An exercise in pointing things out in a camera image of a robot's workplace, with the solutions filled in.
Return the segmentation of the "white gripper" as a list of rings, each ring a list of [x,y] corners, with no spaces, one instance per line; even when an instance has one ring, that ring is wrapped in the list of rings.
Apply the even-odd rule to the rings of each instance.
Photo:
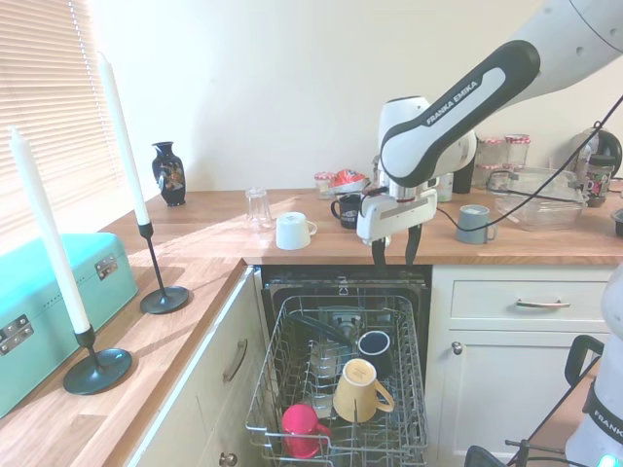
[[[431,220],[436,212],[437,191],[430,189],[410,202],[398,202],[389,195],[366,198],[361,203],[357,217],[356,233],[371,243],[376,267],[385,267],[387,236],[408,230],[405,264],[411,266],[421,243],[423,223]]]

